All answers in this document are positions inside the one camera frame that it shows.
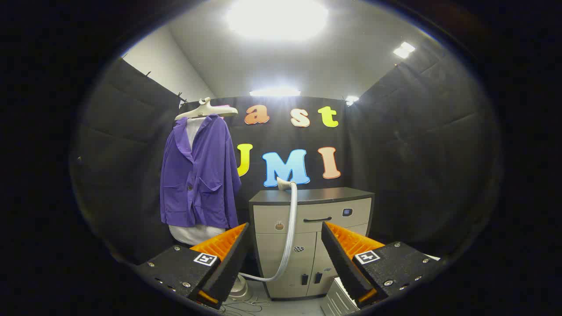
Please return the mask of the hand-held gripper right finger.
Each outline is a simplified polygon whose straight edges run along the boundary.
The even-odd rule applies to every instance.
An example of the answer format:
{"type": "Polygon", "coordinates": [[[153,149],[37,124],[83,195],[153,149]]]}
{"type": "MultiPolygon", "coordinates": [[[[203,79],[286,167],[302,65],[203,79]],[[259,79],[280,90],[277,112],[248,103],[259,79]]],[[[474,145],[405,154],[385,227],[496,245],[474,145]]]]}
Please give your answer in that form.
{"type": "Polygon", "coordinates": [[[403,296],[432,280],[441,260],[395,241],[382,244],[351,230],[323,222],[321,240],[341,283],[364,309],[403,296]]]}

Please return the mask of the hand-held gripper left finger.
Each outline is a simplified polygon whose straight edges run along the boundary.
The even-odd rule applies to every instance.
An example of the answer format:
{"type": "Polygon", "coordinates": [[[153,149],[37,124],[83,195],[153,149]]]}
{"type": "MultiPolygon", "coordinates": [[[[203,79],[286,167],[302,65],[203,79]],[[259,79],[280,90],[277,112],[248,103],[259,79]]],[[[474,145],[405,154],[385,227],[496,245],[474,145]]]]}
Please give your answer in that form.
{"type": "Polygon", "coordinates": [[[177,302],[219,310],[251,246],[250,230],[244,223],[192,247],[173,245],[135,273],[177,302]]]}

